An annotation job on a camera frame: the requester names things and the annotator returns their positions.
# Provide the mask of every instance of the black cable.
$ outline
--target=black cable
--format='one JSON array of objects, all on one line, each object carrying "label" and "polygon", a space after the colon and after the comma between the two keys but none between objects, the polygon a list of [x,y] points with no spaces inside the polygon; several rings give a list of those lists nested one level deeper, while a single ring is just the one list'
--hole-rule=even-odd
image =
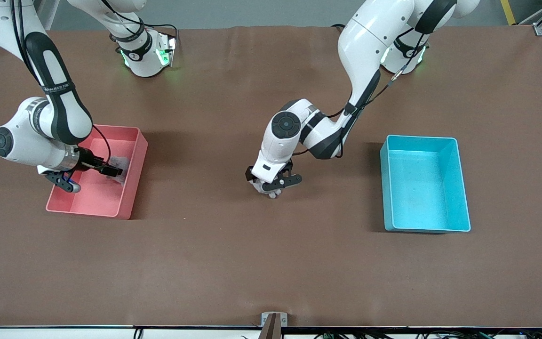
[{"label": "black cable", "polygon": [[[108,9],[110,9],[112,11],[112,13],[115,13],[116,15],[122,17],[123,19],[127,20],[127,21],[130,21],[130,22],[133,22],[134,24],[140,24],[142,25],[142,22],[138,22],[138,21],[134,21],[133,19],[129,19],[128,17],[122,15],[121,13],[117,12],[114,8],[112,8],[112,6],[110,6],[110,4],[108,3],[108,0],[101,0],[101,2],[106,6],[108,7]],[[168,27],[172,27],[174,30],[175,30],[175,33],[177,34],[177,39],[179,39],[179,29],[173,25],[173,24],[161,24],[161,25],[152,25],[152,24],[143,24],[144,26],[147,26],[147,27],[150,27],[150,28],[154,28],[154,27],[165,27],[165,26],[168,26]]]},{"label": "black cable", "polygon": [[108,148],[108,159],[106,161],[104,161],[104,163],[102,165],[99,165],[99,166],[93,168],[94,170],[98,170],[98,169],[103,168],[103,167],[108,165],[108,163],[110,161],[110,158],[112,157],[112,149],[110,148],[110,143],[108,142],[108,139],[106,139],[106,137],[104,137],[104,134],[102,133],[102,131],[100,131],[99,128],[97,128],[96,125],[93,125],[93,128],[95,128],[95,130],[99,133],[99,135],[102,136],[102,138],[104,139],[104,142],[106,143],[106,147]]},{"label": "black cable", "polygon": [[412,30],[413,30],[413,27],[409,28],[408,30],[404,31],[403,33],[400,33],[400,34],[396,37],[396,39],[398,39],[398,38],[404,36],[405,34],[411,32]]},{"label": "black cable", "polygon": [[[108,7],[108,9],[110,9],[110,10],[112,11],[112,13],[115,13],[116,15],[120,16],[119,13],[118,13],[117,11],[115,11],[115,10],[112,8],[112,6],[110,6],[110,3],[108,3],[108,0],[102,0],[102,3],[103,3],[106,7]],[[123,26],[125,27],[125,30],[129,31],[129,33],[131,33],[131,34],[133,34],[133,35],[137,34],[136,32],[133,32],[132,30],[130,30],[127,26],[125,26],[125,25],[123,25]]]},{"label": "black cable", "polygon": [[340,109],[340,110],[337,111],[335,114],[329,115],[329,116],[327,116],[327,117],[328,117],[328,118],[334,118],[335,116],[340,115],[340,113],[342,113],[343,111],[344,111],[344,109]]},{"label": "black cable", "polygon": [[341,157],[344,156],[344,129],[342,129],[342,131],[340,132],[340,155],[337,155],[336,154],[336,158],[337,159],[340,159]]},{"label": "black cable", "polygon": [[18,51],[20,52],[21,59],[24,62],[24,65],[31,73],[32,77],[37,80],[37,75],[35,75],[34,70],[30,62],[28,61],[28,53],[26,52],[26,45],[24,44],[24,17],[22,15],[22,0],[19,1],[18,14],[20,15],[19,20],[16,19],[16,4],[15,0],[10,0],[9,10],[11,11],[11,21],[14,26],[14,35],[16,37],[16,44],[18,45]]},{"label": "black cable", "polygon": [[299,156],[301,154],[305,154],[306,152],[309,152],[308,148],[302,152],[295,152],[295,153],[292,153],[292,156],[295,157],[295,156]]},{"label": "black cable", "polygon": [[[413,48],[413,54],[411,54],[411,56],[409,56],[409,60],[407,60],[407,63],[401,67],[400,71],[404,71],[407,66],[409,66],[409,64],[411,63],[411,60],[413,60],[413,58],[415,58],[415,56],[417,55],[417,49],[419,48],[420,44],[422,43],[422,39],[423,39],[423,36],[424,34],[422,34],[419,38],[419,40],[417,41],[417,44],[415,45],[415,47]],[[359,107],[359,110],[363,110],[367,105],[369,105],[370,103],[374,102],[375,99],[377,99],[387,88],[389,88],[391,85],[393,84],[393,81],[389,81],[386,86],[384,86],[382,88],[382,90],[380,90],[378,92],[378,94],[376,94],[374,96],[374,98],[368,100],[366,103],[364,103],[363,105],[361,105],[361,107]]]},{"label": "black cable", "polygon": [[143,328],[135,328],[133,332],[133,339],[142,339],[143,337]]}]

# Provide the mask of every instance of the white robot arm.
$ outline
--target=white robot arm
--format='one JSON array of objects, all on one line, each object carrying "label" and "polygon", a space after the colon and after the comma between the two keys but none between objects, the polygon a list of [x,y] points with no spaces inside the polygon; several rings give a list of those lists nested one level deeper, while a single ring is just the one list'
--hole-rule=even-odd
[{"label": "white robot arm", "polygon": [[[301,142],[317,159],[342,157],[344,142],[363,109],[370,103],[380,79],[385,52],[405,25],[417,35],[417,49],[424,35],[434,32],[453,15],[456,0],[366,0],[338,39],[338,55],[351,81],[352,94],[338,120],[333,121],[306,99],[290,101],[275,114],[265,130],[254,166],[247,180],[257,191],[277,196],[280,190],[301,183],[292,174],[293,152]],[[408,66],[419,50],[399,66],[391,82]]]},{"label": "white robot arm", "polygon": [[67,0],[99,21],[118,43],[125,65],[139,77],[152,77],[173,61],[176,38],[146,28],[135,14],[146,0]]},{"label": "white robot arm", "polygon": [[36,166],[40,174],[71,193],[80,190],[71,180],[74,171],[121,174],[121,169],[78,146],[92,132],[92,118],[32,0],[0,0],[0,47],[26,64],[47,96],[26,99],[0,126],[0,156]]},{"label": "white robot arm", "polygon": [[[456,6],[454,7],[452,17],[455,17],[457,19],[465,17],[469,13],[473,12],[474,9],[476,9],[479,2],[480,0],[458,0]],[[430,3],[430,0],[416,0],[415,7],[429,8]],[[421,12],[421,10],[414,11],[414,13],[418,13],[418,15]],[[443,19],[444,22],[439,23],[438,27],[443,26],[446,23],[448,17],[444,17]],[[415,62],[410,63],[407,67],[405,67],[402,73],[406,74],[413,71],[417,64],[422,62],[422,56],[426,51],[426,42],[428,41],[430,34],[432,34],[432,32],[429,32],[429,30],[418,30],[416,26],[410,26],[409,23],[405,25],[402,28],[399,36],[394,39],[392,45],[390,45],[390,47],[386,49],[386,52],[382,56],[382,60],[380,60],[382,66],[390,73],[397,73],[401,69],[401,67],[406,62],[408,62],[409,58],[412,55],[416,54]],[[420,41],[420,43],[419,45],[417,45],[417,48],[415,48],[418,40]]]}]

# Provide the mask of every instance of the red plastic bin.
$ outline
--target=red plastic bin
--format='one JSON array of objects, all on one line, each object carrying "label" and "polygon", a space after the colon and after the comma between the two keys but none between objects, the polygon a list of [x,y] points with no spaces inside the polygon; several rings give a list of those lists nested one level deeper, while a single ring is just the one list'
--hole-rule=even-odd
[{"label": "red plastic bin", "polygon": [[[112,156],[129,158],[125,184],[121,185],[93,170],[76,172],[72,179],[81,185],[81,191],[67,193],[54,186],[45,209],[49,212],[127,220],[133,210],[148,142],[137,127],[96,126],[108,139]],[[103,158],[108,154],[104,139],[96,132],[91,133],[80,146]]]}]

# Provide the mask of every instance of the table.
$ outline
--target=table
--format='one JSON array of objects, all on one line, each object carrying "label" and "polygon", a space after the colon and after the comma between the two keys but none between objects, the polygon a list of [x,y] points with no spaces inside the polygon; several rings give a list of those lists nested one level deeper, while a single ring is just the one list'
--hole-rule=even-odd
[{"label": "table", "polygon": [[[182,34],[178,71],[138,79],[107,32],[52,32],[97,124],[149,142],[129,221],[45,211],[51,185],[0,159],[0,325],[248,324],[542,327],[542,37],[445,27],[424,62],[368,106],[344,158],[295,158],[277,200],[245,181],[269,118],[350,92],[334,28]],[[380,86],[387,81],[383,73]],[[0,125],[41,95],[0,51]],[[388,134],[456,137],[472,230],[383,230]]]}]

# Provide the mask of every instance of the blue bin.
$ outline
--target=blue bin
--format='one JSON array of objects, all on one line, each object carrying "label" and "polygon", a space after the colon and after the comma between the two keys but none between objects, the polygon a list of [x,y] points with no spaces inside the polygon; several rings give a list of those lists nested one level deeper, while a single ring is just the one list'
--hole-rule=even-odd
[{"label": "blue bin", "polygon": [[457,140],[389,135],[380,160],[386,230],[470,231]]}]

